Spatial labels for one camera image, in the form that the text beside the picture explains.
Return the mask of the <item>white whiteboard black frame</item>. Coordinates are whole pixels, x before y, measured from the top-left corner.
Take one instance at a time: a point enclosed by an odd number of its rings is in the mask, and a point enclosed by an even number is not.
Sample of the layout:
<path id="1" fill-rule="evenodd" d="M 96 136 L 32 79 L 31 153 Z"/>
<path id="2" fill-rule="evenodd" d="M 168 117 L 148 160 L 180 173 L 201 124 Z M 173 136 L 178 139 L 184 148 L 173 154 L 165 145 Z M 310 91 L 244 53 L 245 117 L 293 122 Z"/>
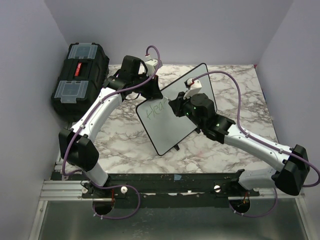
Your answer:
<path id="1" fill-rule="evenodd" d="M 196 129 L 196 125 L 187 117 L 175 116 L 164 97 L 174 100 L 179 92 L 188 90 L 185 85 L 186 80 L 207 72 L 207 65 L 201 63 L 178 79 L 166 83 L 160 90 L 163 95 L 162 99 L 145 100 L 137 105 L 135 110 L 138 118 L 159 156 L 174 148 Z"/>

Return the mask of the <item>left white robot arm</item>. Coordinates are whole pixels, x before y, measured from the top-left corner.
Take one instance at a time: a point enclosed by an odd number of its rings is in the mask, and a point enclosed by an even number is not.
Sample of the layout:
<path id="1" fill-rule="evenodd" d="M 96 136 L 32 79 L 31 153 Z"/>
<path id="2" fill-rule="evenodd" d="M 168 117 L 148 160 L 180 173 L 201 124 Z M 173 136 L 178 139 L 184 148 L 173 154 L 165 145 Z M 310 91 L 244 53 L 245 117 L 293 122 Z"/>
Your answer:
<path id="1" fill-rule="evenodd" d="M 160 57 L 146 60 L 126 55 L 120 69 L 104 82 L 100 93 L 87 112 L 69 129 L 62 129 L 58 135 L 62 174 L 65 177 L 75 174 L 66 172 L 66 164 L 76 167 L 94 183 L 93 191 L 101 198 L 107 197 L 111 185 L 109 176 L 99 164 L 99 152 L 94 141 L 107 118 L 125 101 L 127 95 L 137 93 L 147 100 L 162 99 L 157 71 L 162 67 Z"/>

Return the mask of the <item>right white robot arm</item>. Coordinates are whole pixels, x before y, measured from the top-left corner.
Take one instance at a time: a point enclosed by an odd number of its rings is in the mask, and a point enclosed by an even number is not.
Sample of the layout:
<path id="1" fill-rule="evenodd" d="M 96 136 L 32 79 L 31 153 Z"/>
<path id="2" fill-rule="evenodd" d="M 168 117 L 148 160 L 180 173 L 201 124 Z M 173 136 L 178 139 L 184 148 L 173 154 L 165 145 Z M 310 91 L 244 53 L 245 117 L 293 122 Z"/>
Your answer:
<path id="1" fill-rule="evenodd" d="M 268 168 L 243 170 L 230 183 L 230 191 L 241 196 L 254 188 L 278 188 L 297 196 L 310 171 L 307 150 L 301 146 L 289 147 L 269 141 L 259 135 L 241 130 L 235 121 L 216 113 L 215 103 L 204 93 L 184 98 L 179 92 L 168 102 L 176 117 L 187 117 L 212 141 L 243 150 L 268 164 Z"/>

